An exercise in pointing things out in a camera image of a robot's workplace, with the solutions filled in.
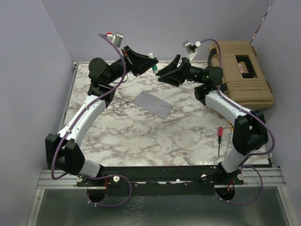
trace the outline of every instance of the bolt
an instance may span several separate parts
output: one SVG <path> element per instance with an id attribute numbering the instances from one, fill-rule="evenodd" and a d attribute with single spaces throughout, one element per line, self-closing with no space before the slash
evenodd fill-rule
<path id="1" fill-rule="evenodd" d="M 238 180 L 243 180 L 243 179 L 244 179 L 244 176 L 243 176 L 241 173 L 239 173 L 239 174 L 237 175 L 237 178 L 238 178 Z"/>
<path id="2" fill-rule="evenodd" d="M 203 175 L 201 176 L 201 179 L 202 179 L 202 180 L 207 180 L 207 175 L 206 175 L 206 174 L 203 174 Z"/>
<path id="3" fill-rule="evenodd" d="M 115 177 L 113 177 L 113 180 L 114 180 L 114 182 L 117 183 L 120 180 L 120 177 L 115 176 Z"/>

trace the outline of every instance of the tan toolbox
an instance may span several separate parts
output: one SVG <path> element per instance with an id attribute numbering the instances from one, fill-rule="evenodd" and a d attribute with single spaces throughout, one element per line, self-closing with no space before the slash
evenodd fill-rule
<path id="1" fill-rule="evenodd" d="M 265 80 L 249 41 L 218 41 L 222 52 L 222 91 L 240 105 L 257 110 L 274 103 L 272 88 Z M 219 66 L 215 43 L 210 46 L 209 66 Z"/>

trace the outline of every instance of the red screwdriver handle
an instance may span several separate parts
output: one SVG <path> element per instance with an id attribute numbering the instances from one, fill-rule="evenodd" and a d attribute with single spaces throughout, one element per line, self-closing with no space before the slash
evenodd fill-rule
<path id="1" fill-rule="evenodd" d="M 219 136 L 219 137 L 222 136 L 222 130 L 223 130 L 223 128 L 220 126 L 220 127 L 218 128 L 218 136 Z"/>

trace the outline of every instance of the screwdriver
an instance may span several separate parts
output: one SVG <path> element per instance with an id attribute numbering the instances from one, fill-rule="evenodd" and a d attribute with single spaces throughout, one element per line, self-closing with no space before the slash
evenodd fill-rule
<path id="1" fill-rule="evenodd" d="M 221 141 L 222 141 L 222 130 L 223 130 L 223 128 L 220 126 L 218 128 L 218 156 L 220 156 L 220 148 L 221 148 Z"/>

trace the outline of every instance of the white cylinder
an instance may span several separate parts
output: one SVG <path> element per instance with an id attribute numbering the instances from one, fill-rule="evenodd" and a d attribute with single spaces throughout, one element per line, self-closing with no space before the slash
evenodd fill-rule
<path id="1" fill-rule="evenodd" d="M 222 167 L 227 173 L 232 173 L 238 170 L 239 165 L 245 158 L 246 156 L 239 153 L 235 148 L 232 148 L 229 155 L 222 161 Z"/>

